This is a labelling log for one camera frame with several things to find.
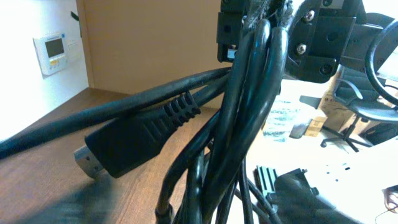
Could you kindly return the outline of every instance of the chair armrest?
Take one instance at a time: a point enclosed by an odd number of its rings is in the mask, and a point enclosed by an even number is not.
[[[398,90],[398,87],[392,86],[392,85],[384,85],[384,87],[390,87],[390,88],[393,88],[393,89],[395,89],[395,90]]]
[[[333,97],[335,97],[342,104],[344,104],[345,106],[348,106],[355,99],[363,100],[363,96],[362,96],[360,90],[358,89],[358,87],[356,87],[354,85],[354,83],[352,83],[352,82],[350,82],[348,80],[340,79],[340,78],[336,79],[336,81],[337,81],[337,86],[336,86],[336,88],[335,88],[335,90],[333,92]],[[352,90],[354,90],[355,95],[353,97],[351,97],[350,99],[348,99],[348,100],[338,97],[336,95],[336,92],[337,92],[337,90],[339,88],[340,82],[343,82],[343,83],[347,84]]]

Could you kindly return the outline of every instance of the black office chair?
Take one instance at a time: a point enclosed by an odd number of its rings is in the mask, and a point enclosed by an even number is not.
[[[397,87],[386,85],[386,81],[381,78],[379,78],[379,81],[384,87],[391,87],[398,90]],[[380,121],[382,123],[398,124],[398,107],[390,108],[377,101],[379,93],[374,90],[365,73],[350,68],[344,68],[341,78],[337,79],[337,82],[333,92],[335,101],[345,105],[349,110],[354,112],[356,118],[354,123],[342,133],[323,127],[323,129],[337,136],[337,138],[323,140],[321,147],[326,147],[327,142],[339,140],[346,141],[355,152],[359,152],[359,150],[353,143],[371,147],[372,145],[370,144],[349,138],[355,129],[356,123],[361,118],[364,120]]]

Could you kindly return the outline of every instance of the brown desk surface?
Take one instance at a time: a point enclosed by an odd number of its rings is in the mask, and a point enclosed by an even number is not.
[[[86,89],[32,126],[125,96]],[[1,161],[0,223],[92,223],[95,219],[100,223],[104,217],[105,223],[155,223],[154,208],[167,169],[214,112],[203,108],[167,141],[160,155],[119,179],[94,183],[75,163],[73,151],[97,127]],[[185,176],[174,190],[175,210],[184,187]]]

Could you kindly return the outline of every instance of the black power cable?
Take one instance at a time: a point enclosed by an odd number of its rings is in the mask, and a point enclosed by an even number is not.
[[[229,69],[219,68],[191,75],[17,134],[0,143],[0,159],[201,87],[226,75]]]
[[[366,76],[368,76],[369,81],[371,82],[373,88],[388,102],[393,105],[398,106],[398,98],[392,96],[388,93],[380,81],[377,79],[376,72],[374,71],[374,53],[380,42],[394,29],[396,30],[398,27],[398,20],[392,21],[388,26],[386,26],[372,41],[369,46],[368,51],[366,52],[365,57],[365,71]]]
[[[225,86],[228,81],[229,75],[225,75],[224,77],[218,79],[211,85],[205,86],[203,89],[197,91],[192,94],[193,99],[198,106],[203,106],[210,100],[214,99],[216,96],[222,94],[225,91]]]
[[[234,198],[234,193],[237,184],[238,184],[238,179],[233,181],[232,184],[228,187],[228,190],[226,191],[223,199],[218,205],[217,216],[216,216],[217,224],[226,224],[226,222],[228,221],[229,210],[231,209],[231,204]]]
[[[182,152],[177,156],[176,160],[174,160],[173,164],[170,166],[163,180],[162,189],[157,202],[155,211],[157,217],[170,213],[171,205],[169,200],[173,193],[175,184],[184,171],[188,169],[191,164],[193,164],[195,158],[200,152],[202,152],[202,150],[212,139],[211,131],[215,126],[218,117],[219,112],[213,115],[213,117],[204,125],[204,127],[197,132],[197,134],[184,147]]]
[[[184,215],[192,224],[202,224],[201,221],[201,188],[203,185],[202,172],[205,151],[199,154],[195,162],[188,169],[186,191],[186,203]]]
[[[210,156],[208,171],[205,178],[205,185],[212,179],[217,171],[217,166],[222,160],[225,149],[228,146],[232,134],[233,126],[238,108],[241,91],[246,76],[246,67],[250,56],[254,32],[248,33],[239,43],[239,49],[236,53],[229,79],[225,89],[223,102],[220,109],[220,120],[218,121],[213,150]]]
[[[243,113],[249,106],[252,98],[259,88],[264,73],[264,66],[267,60],[267,44],[271,35],[271,24],[267,19],[261,19],[254,34],[254,42],[250,55],[248,75],[244,84],[239,112]]]
[[[236,196],[237,198],[239,198],[239,199],[242,200],[241,192],[240,192],[238,189],[235,190],[234,194],[235,194],[235,196]],[[272,222],[269,220],[267,214],[265,214],[265,212],[263,212],[263,211],[261,210],[261,208],[259,208],[257,205],[255,205],[255,204],[253,204],[253,203],[252,203],[252,208],[253,208],[253,211],[257,213],[257,215],[259,216],[259,218],[260,218],[262,221],[264,221],[265,223],[272,223]]]
[[[287,30],[283,27],[273,28],[271,33],[269,58],[272,60],[267,61],[264,80],[258,90],[258,95],[261,97],[253,99],[249,107],[250,114],[238,119],[238,127],[234,130],[229,144],[229,153],[224,155],[223,160],[218,164],[217,172],[208,183],[205,182],[203,187],[202,206],[205,223],[210,221],[211,214],[232,183],[240,163],[246,156],[279,92],[289,39]]]
[[[253,208],[251,205],[248,177],[246,175],[246,158],[243,159],[238,174],[239,189],[242,195],[243,218],[245,224],[253,224]]]

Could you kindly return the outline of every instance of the cable strain relief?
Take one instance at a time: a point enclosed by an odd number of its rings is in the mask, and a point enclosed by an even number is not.
[[[194,118],[196,114],[200,114],[200,109],[189,92],[166,103],[164,110],[176,128]]]
[[[174,217],[173,206],[169,204],[169,209],[165,214],[160,214],[157,210],[155,210],[155,216],[156,224],[171,224]]]

